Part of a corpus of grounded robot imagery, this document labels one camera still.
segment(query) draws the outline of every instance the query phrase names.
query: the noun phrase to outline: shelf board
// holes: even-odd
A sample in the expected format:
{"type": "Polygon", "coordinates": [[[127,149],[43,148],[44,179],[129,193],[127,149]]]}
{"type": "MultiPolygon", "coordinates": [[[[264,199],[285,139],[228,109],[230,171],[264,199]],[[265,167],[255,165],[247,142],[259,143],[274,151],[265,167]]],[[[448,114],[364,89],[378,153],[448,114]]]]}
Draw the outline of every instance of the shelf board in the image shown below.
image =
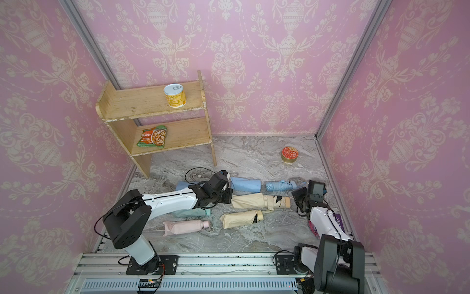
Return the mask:
{"type": "Polygon", "coordinates": [[[106,82],[96,103],[96,111],[104,121],[115,121],[203,109],[199,81],[181,85],[186,104],[173,108],[168,105],[163,92],[166,85],[116,91],[110,82],[106,82]]]}
{"type": "Polygon", "coordinates": [[[185,119],[154,125],[137,127],[135,131],[134,144],[130,153],[132,156],[163,152],[180,148],[210,144],[209,132],[206,118],[185,119]],[[164,148],[156,146],[140,147],[136,144],[142,139],[142,131],[156,126],[164,125],[167,128],[164,148]]]}

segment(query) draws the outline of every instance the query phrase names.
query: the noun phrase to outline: pink wallpaper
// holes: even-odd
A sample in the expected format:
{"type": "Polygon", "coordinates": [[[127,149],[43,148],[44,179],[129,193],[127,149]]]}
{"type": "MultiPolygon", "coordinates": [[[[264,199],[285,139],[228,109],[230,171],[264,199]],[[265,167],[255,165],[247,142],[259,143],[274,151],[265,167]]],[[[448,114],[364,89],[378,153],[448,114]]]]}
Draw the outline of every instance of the pink wallpaper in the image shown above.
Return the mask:
{"type": "Polygon", "coordinates": [[[0,1],[0,29],[0,292],[60,294],[130,165],[59,2],[0,1]]]}
{"type": "Polygon", "coordinates": [[[75,3],[122,87],[201,70],[213,133],[293,134],[316,133],[376,0],[75,3]]]}
{"type": "Polygon", "coordinates": [[[469,293],[470,2],[393,1],[323,138],[390,293],[469,293]]]}

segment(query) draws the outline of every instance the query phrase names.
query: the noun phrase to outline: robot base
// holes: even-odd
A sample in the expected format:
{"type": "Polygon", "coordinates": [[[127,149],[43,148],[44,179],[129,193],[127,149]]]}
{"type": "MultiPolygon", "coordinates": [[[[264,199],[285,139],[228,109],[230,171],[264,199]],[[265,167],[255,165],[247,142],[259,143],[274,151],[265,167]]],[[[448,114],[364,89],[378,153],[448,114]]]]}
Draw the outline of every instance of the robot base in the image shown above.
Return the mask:
{"type": "Polygon", "coordinates": [[[165,276],[174,276],[176,274],[176,268],[178,265],[178,256],[177,255],[155,255],[148,263],[144,265],[139,265],[133,257],[129,261],[127,270],[125,272],[128,276],[137,276],[137,275],[161,275],[163,267],[160,266],[163,264],[165,266],[165,276]]]}

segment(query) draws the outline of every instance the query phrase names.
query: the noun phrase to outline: orange wire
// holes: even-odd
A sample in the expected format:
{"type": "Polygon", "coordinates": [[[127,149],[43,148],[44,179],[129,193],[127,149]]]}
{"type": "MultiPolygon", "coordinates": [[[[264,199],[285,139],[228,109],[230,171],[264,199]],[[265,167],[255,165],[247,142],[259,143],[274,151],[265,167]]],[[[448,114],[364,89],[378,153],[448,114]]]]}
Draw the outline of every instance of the orange wire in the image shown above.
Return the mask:
{"type": "Polygon", "coordinates": [[[161,265],[163,267],[163,271],[162,271],[162,274],[160,275],[160,277],[158,279],[163,278],[163,275],[165,274],[165,265],[163,263],[161,265]]]}

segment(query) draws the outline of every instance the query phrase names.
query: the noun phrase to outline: yellow can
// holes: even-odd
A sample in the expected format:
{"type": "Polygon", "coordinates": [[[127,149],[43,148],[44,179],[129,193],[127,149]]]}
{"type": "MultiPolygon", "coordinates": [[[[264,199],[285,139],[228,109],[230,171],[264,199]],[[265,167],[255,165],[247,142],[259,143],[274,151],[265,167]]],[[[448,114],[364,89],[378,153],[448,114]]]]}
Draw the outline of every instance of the yellow can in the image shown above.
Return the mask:
{"type": "Polygon", "coordinates": [[[186,104],[186,95],[184,95],[182,85],[170,84],[163,88],[163,92],[166,95],[169,106],[178,108],[186,104]]]}

